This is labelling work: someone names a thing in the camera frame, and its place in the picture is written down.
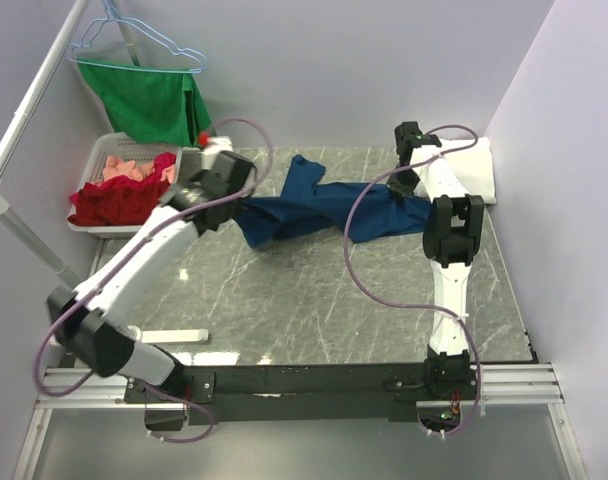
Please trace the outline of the blue mickey t shirt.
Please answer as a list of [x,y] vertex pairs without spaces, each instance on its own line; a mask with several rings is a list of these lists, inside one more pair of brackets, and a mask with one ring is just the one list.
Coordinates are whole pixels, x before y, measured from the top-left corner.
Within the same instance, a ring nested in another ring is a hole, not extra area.
[[[321,180],[326,168],[301,155],[292,158],[282,191],[273,197],[249,197],[235,216],[248,245],[288,240],[335,227],[345,228],[349,212],[366,185]],[[355,243],[380,237],[421,233],[430,203],[418,197],[398,198],[385,185],[375,185],[359,203],[349,228]]]

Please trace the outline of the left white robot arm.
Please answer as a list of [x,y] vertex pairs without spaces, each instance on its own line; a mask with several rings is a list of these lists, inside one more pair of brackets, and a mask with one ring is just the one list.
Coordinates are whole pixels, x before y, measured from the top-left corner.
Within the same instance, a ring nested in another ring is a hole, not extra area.
[[232,219],[258,178],[254,163],[233,151],[209,155],[206,168],[173,184],[138,232],[98,272],[72,290],[52,292],[47,337],[100,377],[133,377],[148,383],[160,401],[177,399],[184,388],[180,363],[137,339],[125,318],[139,293],[175,257]]

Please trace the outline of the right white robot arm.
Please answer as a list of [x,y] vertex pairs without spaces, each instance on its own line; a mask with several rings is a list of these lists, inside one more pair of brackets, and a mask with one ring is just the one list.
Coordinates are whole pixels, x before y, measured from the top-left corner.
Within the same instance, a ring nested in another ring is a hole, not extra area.
[[394,136],[399,171],[389,177],[389,188],[401,196],[421,186],[430,201],[422,246],[433,275],[435,311],[422,378],[428,395],[444,399],[475,382],[464,325],[484,200],[470,193],[448,165],[436,130],[424,133],[416,121],[406,121],[395,127]]

